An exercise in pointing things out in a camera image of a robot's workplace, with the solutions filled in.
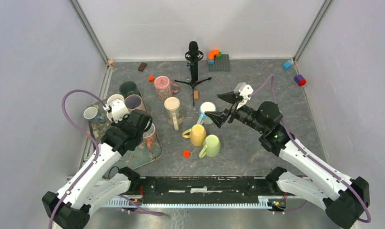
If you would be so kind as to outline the iridescent pink mug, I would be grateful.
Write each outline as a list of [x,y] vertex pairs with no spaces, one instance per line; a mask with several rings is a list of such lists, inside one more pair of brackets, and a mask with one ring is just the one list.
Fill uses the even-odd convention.
[[135,109],[147,111],[143,99],[137,94],[127,96],[124,100],[124,104],[128,109],[129,113],[131,113]]

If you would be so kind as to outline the yellow-green octagonal mug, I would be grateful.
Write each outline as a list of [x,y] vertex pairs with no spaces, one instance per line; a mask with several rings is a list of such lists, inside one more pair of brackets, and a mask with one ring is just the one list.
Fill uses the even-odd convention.
[[114,94],[107,99],[107,104],[110,108],[123,108],[126,107],[124,103],[124,97],[121,94]]

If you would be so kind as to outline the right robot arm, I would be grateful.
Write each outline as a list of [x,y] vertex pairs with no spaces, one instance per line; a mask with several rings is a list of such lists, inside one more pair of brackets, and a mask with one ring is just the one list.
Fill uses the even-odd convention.
[[276,103],[265,101],[254,110],[240,106],[243,97],[234,92],[217,96],[232,105],[224,111],[205,112],[218,127],[238,120],[261,134],[259,142],[265,150],[304,173],[305,177],[298,177],[284,168],[275,168],[267,175],[265,185],[270,194],[282,191],[300,197],[318,206],[343,229],[350,229],[356,221],[371,222],[368,182],[338,171],[305,147],[284,124]]

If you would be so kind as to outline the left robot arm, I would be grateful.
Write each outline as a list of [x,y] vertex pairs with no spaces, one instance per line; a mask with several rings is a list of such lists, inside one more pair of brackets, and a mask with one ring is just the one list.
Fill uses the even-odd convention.
[[112,179],[96,187],[105,172],[128,151],[133,151],[143,141],[143,133],[152,125],[151,115],[143,110],[133,110],[126,119],[109,128],[96,145],[93,156],[57,192],[46,192],[42,203],[54,224],[63,229],[82,229],[90,217],[104,204],[119,194],[135,194],[140,189],[137,174],[125,167]]

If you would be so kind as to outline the small grey-blue mug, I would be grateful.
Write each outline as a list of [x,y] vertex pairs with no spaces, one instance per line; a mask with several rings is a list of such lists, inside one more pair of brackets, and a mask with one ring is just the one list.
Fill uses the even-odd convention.
[[99,114],[99,110],[94,107],[88,107],[83,112],[83,117],[94,124],[102,124],[105,122],[104,117]]

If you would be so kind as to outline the dark green mug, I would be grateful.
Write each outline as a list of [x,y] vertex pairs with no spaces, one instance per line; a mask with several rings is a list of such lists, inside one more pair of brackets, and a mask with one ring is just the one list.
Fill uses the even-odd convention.
[[133,81],[125,81],[123,82],[119,87],[120,94],[125,98],[127,98],[130,95],[136,94],[138,96],[141,96],[141,93]]

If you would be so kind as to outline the light green mug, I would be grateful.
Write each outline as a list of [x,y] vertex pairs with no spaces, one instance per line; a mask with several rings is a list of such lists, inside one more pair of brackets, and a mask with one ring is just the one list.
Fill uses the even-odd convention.
[[203,148],[199,153],[199,158],[203,158],[204,156],[214,157],[218,155],[220,147],[220,139],[216,135],[208,135],[203,142]]

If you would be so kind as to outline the salmon flower mug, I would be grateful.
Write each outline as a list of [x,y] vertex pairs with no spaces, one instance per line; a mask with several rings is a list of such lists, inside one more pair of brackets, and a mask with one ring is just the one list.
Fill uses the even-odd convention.
[[146,144],[148,149],[152,148],[154,141],[156,140],[156,128],[155,125],[152,124],[148,131],[143,133],[143,141]]

